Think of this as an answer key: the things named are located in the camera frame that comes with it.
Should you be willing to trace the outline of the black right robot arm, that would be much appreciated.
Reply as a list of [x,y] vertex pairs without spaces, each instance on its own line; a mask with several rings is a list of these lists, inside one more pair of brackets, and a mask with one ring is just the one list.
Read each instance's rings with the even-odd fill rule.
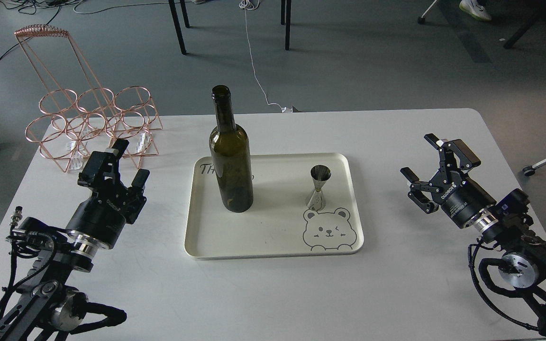
[[[529,199],[519,188],[495,201],[468,173],[481,160],[460,139],[444,140],[434,134],[425,140],[438,152],[438,170],[421,181],[410,168],[401,173],[409,184],[408,197],[431,214],[442,211],[459,228],[475,227],[481,239],[468,247],[468,266],[477,293],[498,315],[546,338],[546,241],[530,226]],[[537,315],[537,324],[523,323],[502,312],[484,293],[520,298]]]

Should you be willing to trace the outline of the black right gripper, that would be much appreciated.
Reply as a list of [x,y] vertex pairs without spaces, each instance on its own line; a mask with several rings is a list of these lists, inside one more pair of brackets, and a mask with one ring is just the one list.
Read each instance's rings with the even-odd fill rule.
[[[409,183],[408,197],[426,214],[437,211],[440,205],[459,228],[465,228],[481,210],[496,204],[492,196],[468,177],[468,172],[482,162],[461,139],[447,141],[435,134],[426,134],[423,138],[437,149],[440,166],[432,184],[420,181],[410,168],[401,168],[401,174]],[[432,193],[433,200],[423,192]]]

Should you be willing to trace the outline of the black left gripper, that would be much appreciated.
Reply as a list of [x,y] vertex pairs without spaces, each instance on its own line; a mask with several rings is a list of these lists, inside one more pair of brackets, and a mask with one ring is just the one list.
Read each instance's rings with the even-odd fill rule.
[[111,148],[91,153],[78,175],[78,185],[91,189],[67,224],[67,234],[75,239],[85,235],[102,248],[112,249],[126,224],[133,224],[146,203],[147,169],[138,169],[131,186],[121,183],[119,160],[129,141],[116,139]]

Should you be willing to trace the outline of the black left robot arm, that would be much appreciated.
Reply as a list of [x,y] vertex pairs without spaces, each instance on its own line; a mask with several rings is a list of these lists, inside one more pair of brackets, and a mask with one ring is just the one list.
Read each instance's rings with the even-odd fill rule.
[[26,341],[35,328],[38,341],[124,323],[127,313],[89,302],[66,284],[74,270],[90,272],[97,250],[115,246],[123,227],[132,224],[146,203],[149,171],[139,169],[130,187],[119,174],[119,160],[129,142],[117,139],[111,148],[93,152],[78,175],[91,196],[78,205],[67,227],[21,218],[17,207],[9,224],[10,277],[0,300],[0,341]]

